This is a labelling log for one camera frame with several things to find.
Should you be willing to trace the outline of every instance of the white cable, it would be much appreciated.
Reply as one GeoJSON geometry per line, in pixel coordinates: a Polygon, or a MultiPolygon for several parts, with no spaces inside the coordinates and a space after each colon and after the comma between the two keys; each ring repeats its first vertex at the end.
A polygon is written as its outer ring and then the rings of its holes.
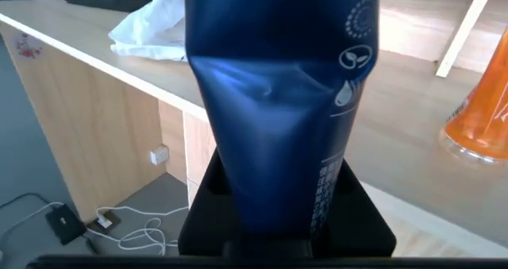
{"type": "Polygon", "coordinates": [[[139,249],[144,249],[144,248],[150,248],[150,247],[153,247],[153,246],[159,246],[160,247],[159,255],[165,256],[166,255],[166,247],[178,247],[178,241],[177,240],[172,240],[169,243],[166,243],[166,236],[164,235],[164,232],[159,229],[160,225],[162,224],[162,221],[158,217],[166,217],[166,216],[168,216],[170,214],[173,214],[173,213],[176,213],[176,212],[179,212],[181,210],[188,209],[188,208],[189,208],[188,206],[185,206],[183,208],[174,209],[174,210],[172,210],[170,212],[167,212],[167,213],[148,213],[148,212],[140,211],[138,209],[133,209],[130,206],[118,206],[118,207],[102,206],[102,207],[100,207],[100,208],[95,210],[95,213],[96,213],[98,218],[102,217],[102,215],[100,214],[100,211],[102,211],[102,210],[115,210],[115,209],[128,209],[128,210],[131,210],[131,211],[133,211],[135,213],[139,213],[139,214],[142,214],[142,215],[157,216],[157,217],[149,219],[144,224],[142,229],[134,230],[133,232],[123,236],[121,239],[117,239],[117,238],[114,238],[114,237],[111,237],[111,236],[107,236],[106,234],[102,234],[100,232],[96,232],[96,231],[94,231],[92,229],[88,229],[88,231],[92,232],[95,235],[98,235],[98,236],[104,237],[104,238],[106,238],[108,240],[116,242],[118,247],[120,249],[123,249],[123,250],[139,250],[139,249]],[[150,225],[150,223],[153,222],[153,221],[156,221],[158,224],[154,225],[152,227],[148,227],[150,225]],[[153,238],[150,235],[153,232],[159,233],[162,240],[157,240],[157,239],[153,238]],[[122,244],[122,242],[135,240],[135,239],[138,239],[138,238],[143,237],[143,236],[146,236],[148,239],[150,239],[152,241],[152,243],[146,244],[146,245],[141,245],[141,246],[133,246],[133,247],[127,247],[127,246],[122,244]]]}
{"type": "Polygon", "coordinates": [[[62,202],[50,202],[48,203],[46,206],[43,206],[41,207],[40,209],[36,210],[35,212],[29,214],[28,216],[22,218],[20,221],[16,222],[15,224],[11,225],[8,229],[4,230],[2,232],[2,234],[0,234],[0,240],[2,240],[2,238],[11,230],[15,229],[17,226],[19,226],[20,224],[22,224],[23,222],[29,220],[30,218],[36,216],[38,213],[40,213],[41,211],[47,209],[48,207],[50,206],[54,206],[54,205],[59,205],[59,206],[63,206],[64,204],[62,202]]]}

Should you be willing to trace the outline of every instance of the desk surface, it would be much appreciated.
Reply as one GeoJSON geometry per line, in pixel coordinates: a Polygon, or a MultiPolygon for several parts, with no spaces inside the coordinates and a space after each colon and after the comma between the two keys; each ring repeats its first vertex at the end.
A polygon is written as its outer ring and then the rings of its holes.
{"type": "MultiPolygon", "coordinates": [[[[206,119],[186,63],[119,57],[110,51],[107,33],[124,17],[60,0],[0,2],[0,21],[206,119]]],[[[467,167],[437,144],[446,117],[480,74],[452,70],[447,79],[439,79],[434,71],[433,63],[381,52],[346,159],[364,182],[508,246],[508,172],[467,167]]]]}
{"type": "Polygon", "coordinates": [[[67,4],[63,0],[0,2],[0,21],[90,64],[163,102],[206,119],[187,63],[120,57],[108,33],[127,14],[67,4]]]}

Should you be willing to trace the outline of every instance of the black holder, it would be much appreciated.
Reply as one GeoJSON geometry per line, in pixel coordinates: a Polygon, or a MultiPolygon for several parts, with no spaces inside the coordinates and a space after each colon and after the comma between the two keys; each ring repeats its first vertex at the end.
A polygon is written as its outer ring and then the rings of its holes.
{"type": "Polygon", "coordinates": [[[396,245],[358,179],[344,161],[329,216],[316,240],[246,240],[224,168],[215,151],[179,236],[182,256],[388,257],[396,245]]]}

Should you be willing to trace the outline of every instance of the orange bottle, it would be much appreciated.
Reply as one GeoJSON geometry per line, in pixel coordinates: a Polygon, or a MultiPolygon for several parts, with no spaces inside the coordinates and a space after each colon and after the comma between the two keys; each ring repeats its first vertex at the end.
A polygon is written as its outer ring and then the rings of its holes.
{"type": "Polygon", "coordinates": [[[476,88],[444,127],[441,143],[480,163],[508,162],[508,29],[476,88]]]}

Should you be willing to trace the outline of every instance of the gray floor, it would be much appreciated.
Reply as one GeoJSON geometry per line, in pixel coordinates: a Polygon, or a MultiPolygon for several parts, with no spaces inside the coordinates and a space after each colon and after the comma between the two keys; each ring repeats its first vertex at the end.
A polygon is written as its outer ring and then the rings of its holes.
{"type": "MultiPolygon", "coordinates": [[[[74,209],[71,198],[61,178],[48,143],[37,122],[32,106],[17,76],[6,46],[0,40],[0,204],[28,191],[38,192],[51,201],[65,202],[74,209]]],[[[163,175],[125,201],[126,205],[139,210],[167,212],[185,206],[187,191],[185,186],[163,175]]],[[[33,198],[26,198],[0,209],[0,232],[10,225],[39,209],[42,204],[33,198]]],[[[176,213],[163,218],[162,229],[167,239],[178,236],[187,213],[176,213]]],[[[111,233],[122,237],[128,232],[141,228],[150,217],[120,212],[122,223],[111,233]]],[[[109,240],[101,237],[94,241],[104,254],[156,254],[159,248],[149,248],[140,252],[125,252],[109,240]]],[[[49,229],[44,215],[34,217],[16,228],[7,238],[1,240],[0,251],[3,259],[0,268],[23,268],[25,264],[42,254],[90,254],[83,239],[66,246],[49,229]]],[[[170,249],[168,255],[176,254],[170,249]]]]}

